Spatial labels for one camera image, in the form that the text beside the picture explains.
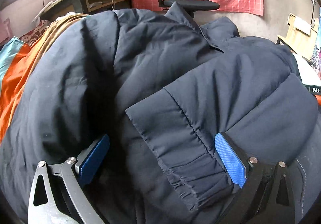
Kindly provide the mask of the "red floral pillow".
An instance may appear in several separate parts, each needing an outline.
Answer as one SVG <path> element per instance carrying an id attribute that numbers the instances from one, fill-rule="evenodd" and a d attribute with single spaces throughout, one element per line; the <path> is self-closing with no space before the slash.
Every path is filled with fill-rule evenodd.
<path id="1" fill-rule="evenodd" d="M 31 47 L 45 33 L 50 24 L 51 22 L 48 20 L 41 20 L 38 26 L 21 36 L 20 40 Z"/>

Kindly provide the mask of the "orange teal brown bedsheet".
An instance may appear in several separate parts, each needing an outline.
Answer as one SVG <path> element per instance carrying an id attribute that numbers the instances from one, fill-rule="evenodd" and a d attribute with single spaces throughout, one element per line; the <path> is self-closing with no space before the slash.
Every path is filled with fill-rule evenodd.
<path id="1" fill-rule="evenodd" d="M 43 55 L 71 25 L 85 18 L 83 13 L 71 13 L 55 20 L 45 33 L 29 46 L 13 37 L 1 49 L 1 141 L 9 128 L 24 87 Z"/>

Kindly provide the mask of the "blue patterned curtain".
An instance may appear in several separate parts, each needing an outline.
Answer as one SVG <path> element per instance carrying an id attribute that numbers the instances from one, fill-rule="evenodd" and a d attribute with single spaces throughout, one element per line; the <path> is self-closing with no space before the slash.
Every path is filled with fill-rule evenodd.
<path id="1" fill-rule="evenodd" d="M 321 77 L 321 19 L 319 19 L 318 32 L 316 42 L 314 44 L 314 50 L 312 55 L 312 68 Z"/>

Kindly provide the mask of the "small wooden side table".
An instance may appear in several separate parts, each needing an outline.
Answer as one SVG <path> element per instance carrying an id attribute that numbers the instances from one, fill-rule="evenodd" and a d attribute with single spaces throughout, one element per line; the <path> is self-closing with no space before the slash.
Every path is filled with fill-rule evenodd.
<path id="1" fill-rule="evenodd" d="M 288 15 L 288 31 L 285 37 L 278 35 L 276 44 L 287 45 L 299 56 L 311 60 L 317 31 L 302 18 L 290 13 Z"/>

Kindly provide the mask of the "dark navy puffer jacket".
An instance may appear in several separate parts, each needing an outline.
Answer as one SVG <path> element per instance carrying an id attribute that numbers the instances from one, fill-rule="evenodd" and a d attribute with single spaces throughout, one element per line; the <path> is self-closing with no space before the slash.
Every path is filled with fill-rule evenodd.
<path id="1" fill-rule="evenodd" d="M 40 161 L 63 163 L 107 135 L 86 192 L 108 223 L 216 223 L 240 191 L 217 153 L 225 133 L 247 157 L 287 173 L 294 222 L 320 201 L 320 106 L 294 55 L 240 37 L 226 17 L 197 23 L 174 4 L 165 15 L 123 9 L 63 31 L 24 84 L 1 142 L 1 192 L 28 221 Z"/>

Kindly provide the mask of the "wooden desk with shelves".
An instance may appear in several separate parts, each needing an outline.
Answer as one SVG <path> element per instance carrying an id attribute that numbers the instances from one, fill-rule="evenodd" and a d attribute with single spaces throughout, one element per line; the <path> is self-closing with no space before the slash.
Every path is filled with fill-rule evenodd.
<path id="1" fill-rule="evenodd" d="M 69 12 L 95 14 L 107 10 L 131 8 L 132 0 L 56 0 L 39 13 L 41 20 L 54 21 Z"/>

